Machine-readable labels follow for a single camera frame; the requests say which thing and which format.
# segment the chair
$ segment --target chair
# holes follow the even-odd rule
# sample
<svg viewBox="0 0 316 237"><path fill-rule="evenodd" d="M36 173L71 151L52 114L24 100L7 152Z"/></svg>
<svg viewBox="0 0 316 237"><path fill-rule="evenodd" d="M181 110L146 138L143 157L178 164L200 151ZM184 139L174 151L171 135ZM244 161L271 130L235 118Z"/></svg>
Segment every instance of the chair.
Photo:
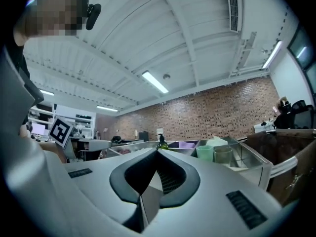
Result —
<svg viewBox="0 0 316 237"><path fill-rule="evenodd" d="M314 107L307 105L293 111L293 129L310 129L314 125Z"/></svg>
<svg viewBox="0 0 316 237"><path fill-rule="evenodd" d="M292 105L291 112L299 112L300 109L306 107L305 101L300 100Z"/></svg>

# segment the green cup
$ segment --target green cup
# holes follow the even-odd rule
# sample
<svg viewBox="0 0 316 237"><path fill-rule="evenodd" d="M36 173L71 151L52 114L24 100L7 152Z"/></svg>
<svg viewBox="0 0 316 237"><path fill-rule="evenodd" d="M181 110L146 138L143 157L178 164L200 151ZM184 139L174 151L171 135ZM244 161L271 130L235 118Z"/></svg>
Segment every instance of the green cup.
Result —
<svg viewBox="0 0 316 237"><path fill-rule="evenodd" d="M214 147L211 146L198 146L197 157L202 160L213 161Z"/></svg>

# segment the fluorescent light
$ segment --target fluorescent light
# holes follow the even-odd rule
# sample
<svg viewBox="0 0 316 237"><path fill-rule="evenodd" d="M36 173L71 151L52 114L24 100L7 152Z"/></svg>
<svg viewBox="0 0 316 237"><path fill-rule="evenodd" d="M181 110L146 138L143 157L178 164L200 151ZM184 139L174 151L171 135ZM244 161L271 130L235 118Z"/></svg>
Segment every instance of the fluorescent light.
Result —
<svg viewBox="0 0 316 237"><path fill-rule="evenodd" d="M33 3L35 0L28 0L27 2L26 2L26 6L28 6L28 5L30 5L31 3Z"/></svg>
<svg viewBox="0 0 316 237"><path fill-rule="evenodd" d="M102 109L102 110L111 111L111 112L118 112L118 110L111 109L111 108L106 108L106 107L103 107L103 106L97 106L97 108Z"/></svg>
<svg viewBox="0 0 316 237"><path fill-rule="evenodd" d="M262 66L263 69L265 69L266 67L268 67L270 65L270 63L272 62L272 60L274 59L274 57L277 55L277 52L279 51L279 49L281 48L281 44L282 42L279 41L276 44L276 47L274 48L274 50L272 51L272 54L270 55L270 57L267 59L267 61L265 62L265 64Z"/></svg>
<svg viewBox="0 0 316 237"><path fill-rule="evenodd" d="M296 58L298 59L298 58L300 58L300 56L302 55L302 53L304 53L304 51L306 50L306 46L304 46L303 48L302 48L302 50L300 51L300 53L298 54L298 56L296 56Z"/></svg>
<svg viewBox="0 0 316 237"><path fill-rule="evenodd" d="M156 78L152 76L148 71L143 73L143 77L147 79L150 83L152 83L155 87L157 87L162 93L168 93L168 90L160 83L157 81Z"/></svg>
<svg viewBox="0 0 316 237"><path fill-rule="evenodd" d="M42 89L40 89L40 91L41 91L41 93L43 93L43 94L47 94L47 95L50 95L50 96L53 96L53 95L54 95L54 93L51 93L51 92L48 92L48 91L45 91L45 90L42 90Z"/></svg>

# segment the white ceiling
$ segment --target white ceiling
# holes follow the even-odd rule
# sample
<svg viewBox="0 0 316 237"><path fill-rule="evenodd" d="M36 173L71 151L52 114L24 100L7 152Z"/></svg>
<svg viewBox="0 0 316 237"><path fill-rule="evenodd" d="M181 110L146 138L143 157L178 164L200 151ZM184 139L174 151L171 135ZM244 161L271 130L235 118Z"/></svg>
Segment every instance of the white ceiling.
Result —
<svg viewBox="0 0 316 237"><path fill-rule="evenodd" d="M101 105L118 109L113 114L122 115L264 76L269 71L259 68L276 39L292 38L292 32L286 31L291 22L283 21L286 5L280 0L243 0L239 33L230 31L228 0L89 2L102 6L91 31L81 30L76 37L31 39L25 46L31 80L55 93L45 95L46 101L112 114L96 109ZM251 32L256 32L253 39ZM146 70L169 93L163 95L144 81L141 75ZM164 74L171 78L164 80Z"/></svg>

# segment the computer screen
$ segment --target computer screen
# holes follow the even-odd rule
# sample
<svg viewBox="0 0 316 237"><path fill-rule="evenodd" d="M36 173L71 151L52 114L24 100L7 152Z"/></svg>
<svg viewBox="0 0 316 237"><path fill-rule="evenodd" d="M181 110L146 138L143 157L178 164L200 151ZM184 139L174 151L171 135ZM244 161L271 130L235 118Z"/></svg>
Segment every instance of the computer screen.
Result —
<svg viewBox="0 0 316 237"><path fill-rule="evenodd" d="M45 125L43 124L32 124L33 130L32 133L38 134L38 135L44 135L45 134Z"/></svg>

